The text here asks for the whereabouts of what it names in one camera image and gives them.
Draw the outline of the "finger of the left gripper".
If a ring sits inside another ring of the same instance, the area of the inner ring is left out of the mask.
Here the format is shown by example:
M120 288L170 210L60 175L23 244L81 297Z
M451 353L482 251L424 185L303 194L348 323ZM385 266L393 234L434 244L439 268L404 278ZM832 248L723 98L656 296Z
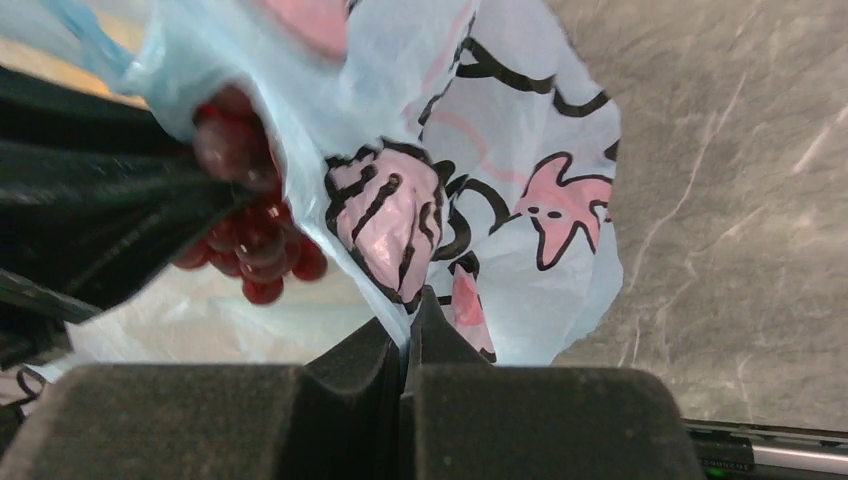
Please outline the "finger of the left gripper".
M131 299L253 199L148 111L3 69L2 367L68 352L68 324Z

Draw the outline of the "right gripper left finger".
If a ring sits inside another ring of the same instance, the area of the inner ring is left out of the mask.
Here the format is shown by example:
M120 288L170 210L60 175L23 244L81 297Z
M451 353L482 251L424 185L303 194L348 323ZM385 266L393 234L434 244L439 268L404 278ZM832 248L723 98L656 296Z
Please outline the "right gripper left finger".
M41 398L5 479L385 479L399 358L376 322L306 365L87 365Z

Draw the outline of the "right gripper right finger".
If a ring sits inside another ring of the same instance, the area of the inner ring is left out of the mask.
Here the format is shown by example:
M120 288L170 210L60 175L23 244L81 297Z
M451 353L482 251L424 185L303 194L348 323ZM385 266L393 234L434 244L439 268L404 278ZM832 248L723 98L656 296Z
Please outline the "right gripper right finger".
M402 479L702 477L657 377L493 365L447 322L430 288L412 324L399 427Z

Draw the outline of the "dark fake grapes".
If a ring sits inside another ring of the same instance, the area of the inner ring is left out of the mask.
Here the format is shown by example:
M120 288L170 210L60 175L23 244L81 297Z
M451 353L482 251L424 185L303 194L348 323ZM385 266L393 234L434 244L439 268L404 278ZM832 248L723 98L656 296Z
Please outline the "dark fake grapes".
M254 305L274 303L287 276L304 282L323 279L328 260L293 222L282 174L247 94L237 86L222 88L198 107L194 123L198 164L256 197L218 221L172 264L182 270L210 265L238 278L242 294Z

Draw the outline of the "light blue plastic bag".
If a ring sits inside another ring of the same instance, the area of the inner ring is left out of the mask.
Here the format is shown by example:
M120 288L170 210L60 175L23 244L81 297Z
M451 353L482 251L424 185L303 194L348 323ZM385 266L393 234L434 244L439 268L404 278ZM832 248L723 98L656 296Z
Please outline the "light blue plastic bag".
M409 338L424 286L500 365L546 366L623 279L617 106L542 1L156 1L130 52L94 1L5 1L1 31L138 95L165 130L244 79L298 223Z

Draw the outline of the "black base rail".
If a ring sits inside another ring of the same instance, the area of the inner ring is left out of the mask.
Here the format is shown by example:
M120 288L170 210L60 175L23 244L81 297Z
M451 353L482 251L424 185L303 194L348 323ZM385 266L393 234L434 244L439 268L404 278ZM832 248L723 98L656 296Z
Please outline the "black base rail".
M685 420L707 479L847 480L847 434Z

